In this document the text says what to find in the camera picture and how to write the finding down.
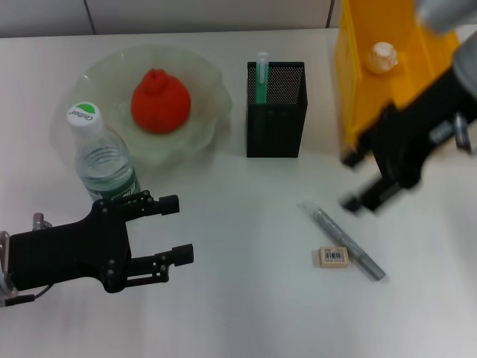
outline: green glass bowl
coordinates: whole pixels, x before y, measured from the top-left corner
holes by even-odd
[[[177,77],[191,95],[189,119],[169,134],[142,130],[130,114],[133,91],[149,69],[164,69]],[[70,101],[71,105],[96,104],[131,156],[149,166],[170,163],[210,144],[217,123],[232,108],[218,68],[190,50],[171,45],[143,45],[111,54],[84,73]]]

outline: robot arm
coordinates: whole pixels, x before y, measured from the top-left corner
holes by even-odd
[[[431,29],[444,32],[477,11],[475,0],[418,0],[417,15]],[[453,64],[406,108],[386,107],[358,138],[342,162],[357,166],[373,152],[381,175],[365,191],[342,204],[351,212],[377,210],[401,189],[420,181],[426,158],[452,136],[471,152],[467,126],[477,118],[477,33],[454,54]]]
[[[0,306],[34,301],[17,290],[52,286],[80,277],[94,277],[109,293],[125,287],[168,282],[170,265],[194,262],[192,244],[149,257],[131,257],[126,222],[179,212],[176,195],[154,201],[149,191],[119,199],[100,199],[79,222],[51,227],[42,214],[34,230],[9,236],[0,233]],[[134,278],[149,274],[149,277]]]

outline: barcode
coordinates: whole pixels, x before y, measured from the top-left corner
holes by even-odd
[[[343,263],[344,252],[342,250],[325,250],[326,263]]]

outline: bottle label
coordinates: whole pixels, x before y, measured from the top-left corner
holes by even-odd
[[[133,171],[129,179],[127,179],[126,183],[122,184],[119,188],[113,190],[91,190],[88,187],[86,188],[91,196],[92,200],[98,199],[114,199],[114,198],[122,198],[124,196],[128,196],[131,194],[136,194],[137,192],[141,191],[141,186],[136,178],[136,172]]]

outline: gray marker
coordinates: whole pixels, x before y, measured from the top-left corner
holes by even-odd
[[[305,203],[303,209],[325,230],[339,245],[348,249],[358,263],[377,280],[381,280],[386,273],[364,252],[364,250],[345,233],[323,209],[311,203]]]

